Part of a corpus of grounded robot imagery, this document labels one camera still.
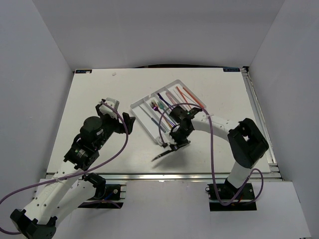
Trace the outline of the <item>iridescent purple fork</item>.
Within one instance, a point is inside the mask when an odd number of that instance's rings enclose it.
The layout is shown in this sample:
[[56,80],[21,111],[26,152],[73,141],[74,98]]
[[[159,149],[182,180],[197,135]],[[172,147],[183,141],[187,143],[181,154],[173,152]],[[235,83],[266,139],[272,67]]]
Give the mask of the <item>iridescent purple fork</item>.
[[154,111],[158,112],[160,115],[162,114],[162,112],[159,110],[159,107],[154,100],[151,100],[150,106]]

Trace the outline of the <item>pink-handled steel spoon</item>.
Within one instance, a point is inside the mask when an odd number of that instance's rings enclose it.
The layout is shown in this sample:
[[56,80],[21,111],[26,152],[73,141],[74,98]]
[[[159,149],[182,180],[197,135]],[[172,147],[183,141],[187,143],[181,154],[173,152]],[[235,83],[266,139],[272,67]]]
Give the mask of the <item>pink-handled steel spoon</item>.
[[173,105],[175,105],[175,104],[178,103],[178,101],[176,100],[176,98],[175,98],[171,93],[166,92],[165,94],[166,94],[166,96],[168,97],[168,99],[170,100],[170,102],[171,102]]

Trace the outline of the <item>iridescent blue knife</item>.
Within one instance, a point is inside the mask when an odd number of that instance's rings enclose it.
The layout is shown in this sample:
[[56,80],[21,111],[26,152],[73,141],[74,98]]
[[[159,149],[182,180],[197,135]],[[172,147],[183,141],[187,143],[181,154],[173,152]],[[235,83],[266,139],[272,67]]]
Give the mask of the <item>iridescent blue knife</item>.
[[162,158],[162,157],[164,157],[164,156],[166,156],[166,155],[168,155],[168,154],[170,154],[170,153],[172,153],[172,152],[175,152],[175,151],[177,151],[178,150],[178,147],[176,146],[176,145],[171,145],[170,146],[170,149],[168,149],[168,150],[166,150],[166,151],[164,151],[164,152],[162,152],[162,153],[160,153],[160,154],[158,154],[156,157],[154,157],[152,160],[151,160],[151,162],[153,162],[153,161],[155,161],[155,160],[157,160],[157,159],[159,159],[159,158]]

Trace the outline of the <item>gold fork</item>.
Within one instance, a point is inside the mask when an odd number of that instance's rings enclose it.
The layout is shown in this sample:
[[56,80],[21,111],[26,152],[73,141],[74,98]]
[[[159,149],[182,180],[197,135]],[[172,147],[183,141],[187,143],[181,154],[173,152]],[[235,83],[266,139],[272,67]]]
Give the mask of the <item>gold fork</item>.
[[166,116],[163,116],[166,124],[169,126],[170,129],[172,129],[174,127],[174,124],[166,117]]

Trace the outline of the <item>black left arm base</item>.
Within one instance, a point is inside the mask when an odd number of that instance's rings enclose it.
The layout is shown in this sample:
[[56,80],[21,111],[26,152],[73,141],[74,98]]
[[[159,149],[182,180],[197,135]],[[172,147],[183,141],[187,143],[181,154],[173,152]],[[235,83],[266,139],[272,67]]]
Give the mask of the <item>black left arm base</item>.
[[97,174],[83,175],[81,181],[90,182],[94,188],[93,197],[81,203],[78,208],[87,209],[121,209],[126,197],[126,185],[108,183]]

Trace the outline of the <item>iridescent blue-handled spoon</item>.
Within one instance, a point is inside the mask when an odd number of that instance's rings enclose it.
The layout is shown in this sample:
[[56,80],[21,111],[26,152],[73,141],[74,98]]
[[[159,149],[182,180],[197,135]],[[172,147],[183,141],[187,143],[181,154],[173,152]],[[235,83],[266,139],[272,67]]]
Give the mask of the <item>iridescent blue-handled spoon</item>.
[[168,107],[171,107],[171,105],[161,96],[161,94],[158,94],[158,97],[159,97]]

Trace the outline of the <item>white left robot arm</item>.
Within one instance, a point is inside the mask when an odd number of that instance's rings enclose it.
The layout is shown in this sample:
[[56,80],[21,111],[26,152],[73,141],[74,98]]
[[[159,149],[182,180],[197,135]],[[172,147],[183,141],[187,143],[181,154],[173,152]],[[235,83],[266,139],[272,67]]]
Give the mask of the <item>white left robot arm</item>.
[[10,219],[27,239],[50,239],[58,225],[74,209],[89,199],[104,200],[111,193],[106,191],[106,180],[96,173],[84,174],[99,157],[99,150],[113,133],[133,130],[135,117],[122,114],[123,122],[111,112],[98,112],[85,119],[71,148],[65,154],[53,182],[23,209],[15,209]]

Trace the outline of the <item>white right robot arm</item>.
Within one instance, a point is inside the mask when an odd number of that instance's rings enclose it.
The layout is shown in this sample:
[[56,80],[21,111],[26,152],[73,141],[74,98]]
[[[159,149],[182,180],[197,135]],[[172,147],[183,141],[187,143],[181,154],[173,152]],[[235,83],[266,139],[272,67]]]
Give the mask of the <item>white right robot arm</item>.
[[208,115],[200,108],[189,111],[176,106],[169,113],[177,126],[167,135],[171,145],[182,147],[188,144],[188,136],[194,131],[211,133],[227,141],[235,163],[225,180],[226,195],[232,199],[243,193],[243,184],[253,167],[269,149],[269,144],[252,119],[231,121]]

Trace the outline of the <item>orange chopstick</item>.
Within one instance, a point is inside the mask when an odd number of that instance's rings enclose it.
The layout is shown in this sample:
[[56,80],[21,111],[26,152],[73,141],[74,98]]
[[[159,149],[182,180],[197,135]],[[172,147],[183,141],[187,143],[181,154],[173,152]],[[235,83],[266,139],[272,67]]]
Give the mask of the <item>orange chopstick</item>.
[[202,102],[192,93],[192,91],[190,91],[188,88],[182,87],[184,89],[185,92],[187,92],[192,99],[202,108],[205,108],[205,105],[202,104]]
[[177,91],[179,92],[179,94],[182,96],[182,98],[185,100],[185,102],[188,103],[188,101],[187,101],[187,99],[186,99],[186,98],[187,98],[186,95],[179,89],[178,86],[176,86],[175,88],[177,89]]

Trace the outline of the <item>iridescent purple spoon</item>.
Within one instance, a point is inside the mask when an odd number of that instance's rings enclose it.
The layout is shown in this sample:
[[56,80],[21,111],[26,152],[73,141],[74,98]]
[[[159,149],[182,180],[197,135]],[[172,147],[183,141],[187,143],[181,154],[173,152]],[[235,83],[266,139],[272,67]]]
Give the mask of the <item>iridescent purple spoon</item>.
[[163,109],[169,109],[173,110],[174,107],[172,107],[162,96],[160,93],[157,93],[157,96],[159,98],[159,105],[162,106]]

